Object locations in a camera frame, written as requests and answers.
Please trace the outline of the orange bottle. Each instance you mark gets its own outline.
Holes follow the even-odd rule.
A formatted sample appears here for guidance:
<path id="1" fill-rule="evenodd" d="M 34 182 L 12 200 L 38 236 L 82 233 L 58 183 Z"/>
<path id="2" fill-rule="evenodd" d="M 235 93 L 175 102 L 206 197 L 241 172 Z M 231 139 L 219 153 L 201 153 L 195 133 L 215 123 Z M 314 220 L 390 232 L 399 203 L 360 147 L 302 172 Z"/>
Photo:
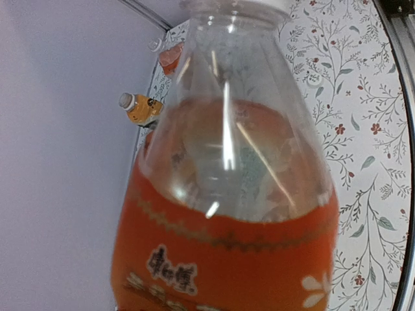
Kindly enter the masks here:
<path id="1" fill-rule="evenodd" d="M 186 1 L 113 252 L 118 310 L 326 310 L 338 200 L 276 43 L 286 1 Z"/>
<path id="2" fill-rule="evenodd" d="M 158 53 L 158 62 L 163 69 L 163 73 L 167 77 L 172 77 L 178 67 L 180 57 L 183 51 L 184 41 L 178 43 L 166 43 L 162 39 L 157 38 L 148 43 L 148 48 Z"/>

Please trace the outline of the yellow dark-label bottle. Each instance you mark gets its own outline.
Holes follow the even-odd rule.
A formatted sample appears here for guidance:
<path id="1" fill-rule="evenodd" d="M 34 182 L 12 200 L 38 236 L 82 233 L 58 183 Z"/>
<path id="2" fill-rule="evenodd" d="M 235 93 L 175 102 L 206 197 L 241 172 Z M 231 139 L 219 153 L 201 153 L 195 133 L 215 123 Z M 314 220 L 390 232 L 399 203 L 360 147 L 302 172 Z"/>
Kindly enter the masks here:
<path id="1" fill-rule="evenodd" d="M 126 112 L 133 124 L 142 128 L 155 127 L 164 109 L 164 105 L 158 100 L 131 93 L 121 95 L 119 106 Z"/>

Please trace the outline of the floral tablecloth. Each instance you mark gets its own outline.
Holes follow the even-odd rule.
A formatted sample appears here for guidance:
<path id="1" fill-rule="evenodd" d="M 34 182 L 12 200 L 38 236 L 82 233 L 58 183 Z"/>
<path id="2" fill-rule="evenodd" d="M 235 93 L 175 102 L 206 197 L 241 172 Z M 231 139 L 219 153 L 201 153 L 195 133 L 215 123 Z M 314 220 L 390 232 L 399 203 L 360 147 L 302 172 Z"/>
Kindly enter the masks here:
<path id="1" fill-rule="evenodd" d="M 392 48 L 373 1 L 293 1 L 277 41 L 311 110 L 338 187 L 339 225 L 312 219 L 279 228 L 281 305 L 225 291 L 231 310 L 391 310 L 410 220 L 409 127 Z"/>

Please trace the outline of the right metal frame post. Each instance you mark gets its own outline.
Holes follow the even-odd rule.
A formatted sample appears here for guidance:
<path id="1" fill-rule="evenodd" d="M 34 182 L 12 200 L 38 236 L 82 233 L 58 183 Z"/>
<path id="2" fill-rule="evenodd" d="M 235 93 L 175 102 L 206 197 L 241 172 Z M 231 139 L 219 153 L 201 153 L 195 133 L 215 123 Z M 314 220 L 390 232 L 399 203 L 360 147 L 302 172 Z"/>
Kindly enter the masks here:
<path id="1" fill-rule="evenodd" d="M 119 0 L 119 2 L 127 6 L 130 10 L 133 10 L 135 13 L 144 17 L 146 20 L 148 20 L 164 32 L 168 32 L 172 29 L 172 25 L 170 23 L 163 19 L 159 14 L 155 13 L 155 11 L 151 10 L 149 7 L 142 4 L 140 1 Z"/>

